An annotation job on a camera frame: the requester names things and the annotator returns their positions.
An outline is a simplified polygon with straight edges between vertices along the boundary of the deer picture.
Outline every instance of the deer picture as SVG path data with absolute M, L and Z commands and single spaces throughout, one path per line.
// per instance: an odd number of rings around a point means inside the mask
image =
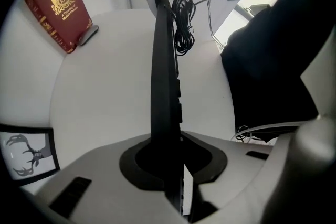
M 28 163 L 31 163 L 31 167 L 29 169 L 26 169 L 26 168 L 22 167 L 21 170 L 16 170 L 16 169 L 13 168 L 13 170 L 19 176 L 32 175 L 34 173 L 34 164 L 35 164 L 35 167 L 37 167 L 39 165 L 39 160 L 40 159 L 47 158 L 47 157 L 51 156 L 50 147 L 48 147 L 48 145 L 49 145 L 49 135 L 48 134 L 45 134 L 45 139 L 46 139 L 45 147 L 41 148 L 40 150 L 35 150 L 30 146 L 30 144 L 28 142 L 28 139 L 22 134 L 13 135 L 9 138 L 6 145 L 11 146 L 15 143 L 26 143 L 26 145 L 28 147 L 28 150 L 23 151 L 22 154 L 30 152 L 33 155 L 33 159 L 31 159 L 30 161 L 27 161 Z

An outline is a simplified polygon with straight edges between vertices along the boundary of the white table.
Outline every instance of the white table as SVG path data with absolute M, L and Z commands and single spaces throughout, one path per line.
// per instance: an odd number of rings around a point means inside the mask
M 99 32 L 68 55 L 50 106 L 59 165 L 85 152 L 150 133 L 151 63 L 155 18 L 121 10 L 93 18 Z M 230 88 L 214 42 L 197 42 L 179 57 L 181 129 L 230 139 L 235 120 Z

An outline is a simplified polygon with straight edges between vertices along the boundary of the black slot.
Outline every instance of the black slot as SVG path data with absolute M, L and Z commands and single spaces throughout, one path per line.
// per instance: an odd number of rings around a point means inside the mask
M 269 154 L 256 152 L 256 151 L 249 151 L 248 153 L 246 153 L 246 155 L 251 156 L 253 158 L 257 158 L 257 159 L 263 159 L 264 161 L 267 160 L 269 156 Z
M 65 218 L 69 218 L 92 180 L 76 177 L 51 203 L 50 209 Z

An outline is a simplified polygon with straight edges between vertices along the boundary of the book spine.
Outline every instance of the book spine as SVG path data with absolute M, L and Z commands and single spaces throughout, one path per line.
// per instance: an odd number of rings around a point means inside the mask
M 55 28 L 49 22 L 47 17 L 43 14 L 35 0 L 24 0 L 29 7 L 30 11 L 34 14 L 35 18 L 41 24 L 45 31 L 53 38 L 54 41 L 68 54 L 73 51 L 73 48 L 69 48 L 62 37 L 59 36 Z

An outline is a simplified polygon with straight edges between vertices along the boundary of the book cover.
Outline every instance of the book cover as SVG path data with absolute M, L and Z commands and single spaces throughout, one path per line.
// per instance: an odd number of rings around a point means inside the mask
M 25 0 L 41 26 L 67 53 L 92 26 L 83 0 Z

